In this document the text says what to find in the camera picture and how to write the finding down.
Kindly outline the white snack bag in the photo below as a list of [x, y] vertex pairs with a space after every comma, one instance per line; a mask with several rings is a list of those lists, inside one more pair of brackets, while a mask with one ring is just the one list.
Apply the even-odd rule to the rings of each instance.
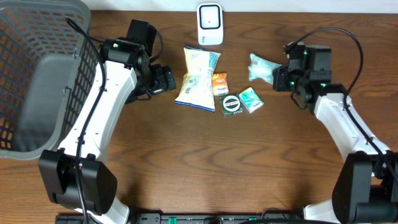
[[175, 104], [215, 112], [212, 77], [222, 51], [185, 46], [187, 72]]

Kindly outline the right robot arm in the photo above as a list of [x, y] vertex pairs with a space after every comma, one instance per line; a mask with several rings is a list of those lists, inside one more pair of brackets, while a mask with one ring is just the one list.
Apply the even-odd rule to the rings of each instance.
[[345, 87], [331, 82], [331, 48], [291, 42], [284, 53], [289, 63], [274, 70], [273, 89], [301, 98], [295, 104], [323, 123], [344, 162], [331, 199], [304, 207], [304, 219], [395, 223], [397, 153], [373, 135]]

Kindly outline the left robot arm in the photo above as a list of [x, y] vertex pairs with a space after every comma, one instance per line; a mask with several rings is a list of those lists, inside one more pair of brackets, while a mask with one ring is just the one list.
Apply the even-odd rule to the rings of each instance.
[[106, 167], [109, 142], [124, 105], [174, 90], [169, 66], [157, 63], [156, 28], [132, 20], [125, 37], [95, 48], [93, 86], [75, 124], [57, 150], [45, 150], [39, 170], [52, 203], [82, 213], [83, 223], [127, 223], [129, 207], [117, 197], [118, 181]]

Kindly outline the green Zam-Buk box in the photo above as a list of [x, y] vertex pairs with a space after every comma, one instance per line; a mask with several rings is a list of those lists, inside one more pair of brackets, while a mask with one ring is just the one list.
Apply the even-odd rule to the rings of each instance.
[[224, 116], [231, 116], [243, 112], [243, 106], [241, 104], [239, 95], [237, 93], [232, 95], [222, 96], [220, 98], [220, 103]]

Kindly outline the orange Kleenex tissue pack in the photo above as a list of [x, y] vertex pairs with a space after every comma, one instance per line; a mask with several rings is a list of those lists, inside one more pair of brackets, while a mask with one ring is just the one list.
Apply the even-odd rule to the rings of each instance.
[[229, 93], [227, 73], [214, 73], [212, 87], [215, 96], [227, 95]]

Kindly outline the teal Kleenex tissue pack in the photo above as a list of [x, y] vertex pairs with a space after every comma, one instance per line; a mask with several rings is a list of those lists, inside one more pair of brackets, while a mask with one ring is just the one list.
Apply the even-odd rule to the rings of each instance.
[[243, 102], [245, 108], [253, 113], [264, 105], [264, 102], [259, 98], [252, 87], [249, 87], [239, 94], [240, 100]]

